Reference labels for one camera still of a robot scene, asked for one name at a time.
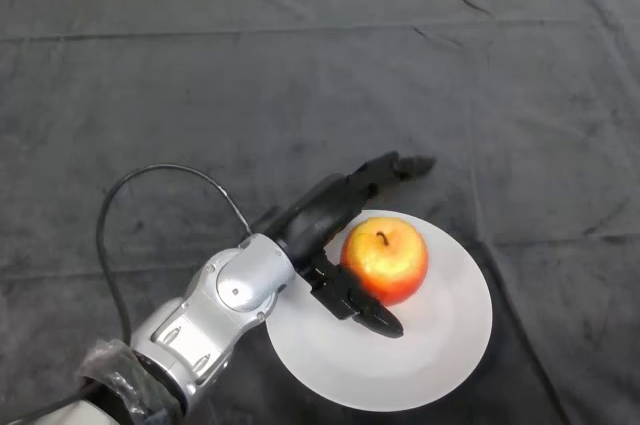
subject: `dark gray tablecloth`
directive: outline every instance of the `dark gray tablecloth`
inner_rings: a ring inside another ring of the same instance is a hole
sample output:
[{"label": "dark gray tablecloth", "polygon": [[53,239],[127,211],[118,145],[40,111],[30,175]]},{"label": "dark gray tablecloth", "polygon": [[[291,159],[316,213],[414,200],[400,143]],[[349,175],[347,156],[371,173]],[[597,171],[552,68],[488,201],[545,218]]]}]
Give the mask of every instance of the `dark gray tablecloth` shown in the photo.
[{"label": "dark gray tablecloth", "polygon": [[[85,350],[119,333],[92,234],[121,174],[201,167],[256,219],[398,149],[437,168],[373,206],[497,265],[572,423],[638,423],[638,77],[639,0],[0,0],[2,413],[72,390]],[[111,218],[134,323],[241,233],[171,173]],[[489,351],[435,404],[330,403],[259,328],[192,423],[558,424],[487,278]]]}]

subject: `red apple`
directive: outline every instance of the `red apple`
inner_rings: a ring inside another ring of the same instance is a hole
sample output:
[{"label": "red apple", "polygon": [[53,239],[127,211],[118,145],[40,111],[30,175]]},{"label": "red apple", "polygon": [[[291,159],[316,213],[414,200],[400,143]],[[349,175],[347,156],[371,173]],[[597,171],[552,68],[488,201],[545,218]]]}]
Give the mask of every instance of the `red apple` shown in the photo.
[{"label": "red apple", "polygon": [[375,217],[356,226],[342,247],[341,264],[385,305],[413,295],[427,274],[429,253],[422,235],[394,217]]}]

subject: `robotic arm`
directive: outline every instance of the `robotic arm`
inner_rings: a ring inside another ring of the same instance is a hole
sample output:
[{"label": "robotic arm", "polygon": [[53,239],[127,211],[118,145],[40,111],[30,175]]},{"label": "robotic arm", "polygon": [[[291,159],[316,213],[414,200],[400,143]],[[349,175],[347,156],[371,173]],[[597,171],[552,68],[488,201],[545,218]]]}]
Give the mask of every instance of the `robotic arm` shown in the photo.
[{"label": "robotic arm", "polygon": [[[236,342],[266,320],[278,293],[296,273],[336,318],[353,318],[372,332],[401,337],[399,320],[346,267],[329,262],[324,247],[381,190],[426,175],[434,163],[432,158],[400,158],[392,152],[351,175],[331,175],[263,233],[214,255],[184,297],[165,303],[134,333],[131,351],[149,380],[159,382],[177,400],[181,415],[188,414],[225,369]],[[89,423],[75,417],[89,413],[88,408],[99,413],[84,402],[71,407],[75,408],[59,415],[60,421],[50,416],[39,425]],[[106,407],[105,411],[124,425],[118,414]],[[105,424],[116,423],[107,419]]]}]

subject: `plastic wrap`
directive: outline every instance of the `plastic wrap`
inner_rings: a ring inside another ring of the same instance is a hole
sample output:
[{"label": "plastic wrap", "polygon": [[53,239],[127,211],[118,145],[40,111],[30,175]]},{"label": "plastic wrap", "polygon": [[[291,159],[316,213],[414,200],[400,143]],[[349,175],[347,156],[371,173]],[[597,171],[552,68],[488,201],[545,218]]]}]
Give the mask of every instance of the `plastic wrap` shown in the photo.
[{"label": "plastic wrap", "polygon": [[120,340],[99,341],[78,370],[96,380],[124,402],[135,425],[174,425],[181,422],[180,405],[140,364]]}]

